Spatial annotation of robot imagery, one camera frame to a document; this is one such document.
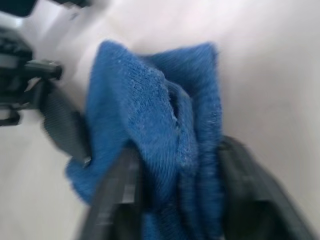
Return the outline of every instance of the black plastic part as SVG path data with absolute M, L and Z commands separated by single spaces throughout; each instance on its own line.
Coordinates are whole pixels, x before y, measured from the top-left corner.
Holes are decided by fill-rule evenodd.
M 226 191 L 226 240 L 316 240 L 275 179 L 248 150 L 225 137 L 218 148 Z
M 103 177 L 79 240 L 141 240 L 142 160 L 128 144 Z
M 14 108 L 11 106 L 2 106 L 1 109 L 9 110 L 9 116 L 7 119 L 0 120 L 0 127 L 16 126 L 19 124 L 20 115 Z
M 22 61 L 29 61 L 33 57 L 31 47 L 20 34 L 16 30 L 4 27 L 0 27 L 0 54 L 19 57 Z
M 0 11 L 18 17 L 30 15 L 36 5 L 37 0 L 3 0 L 0 3 Z
M 23 68 L 24 76 L 31 76 L 32 78 L 59 80 L 62 72 L 62 66 L 58 62 L 47 60 L 31 60 Z
M 34 105 L 44 116 L 43 126 L 49 137 L 59 149 L 87 166 L 91 148 L 84 117 L 53 82 L 39 82 L 35 91 Z

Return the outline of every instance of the blue cloth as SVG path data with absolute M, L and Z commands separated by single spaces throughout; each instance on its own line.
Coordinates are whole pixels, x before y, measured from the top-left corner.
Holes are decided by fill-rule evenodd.
M 97 52 L 86 102 L 92 162 L 82 168 L 71 160 L 66 174 L 90 204 L 113 160 L 134 141 L 149 199 L 144 240 L 214 240 L 222 233 L 216 59 L 209 43 L 137 56 L 105 41 Z

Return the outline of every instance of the white background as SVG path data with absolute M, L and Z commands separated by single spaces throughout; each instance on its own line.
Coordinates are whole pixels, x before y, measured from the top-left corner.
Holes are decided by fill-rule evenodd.
M 38 59 L 64 64 L 61 87 L 81 110 L 102 40 L 137 53 L 214 42 L 224 132 L 253 151 L 320 229 L 319 13 L 318 0 L 98 0 L 84 9 L 39 0 L 11 24 Z M 0 143 L 0 239 L 73 239 L 87 208 L 40 116 L 25 112 L 21 125 L 0 128 Z

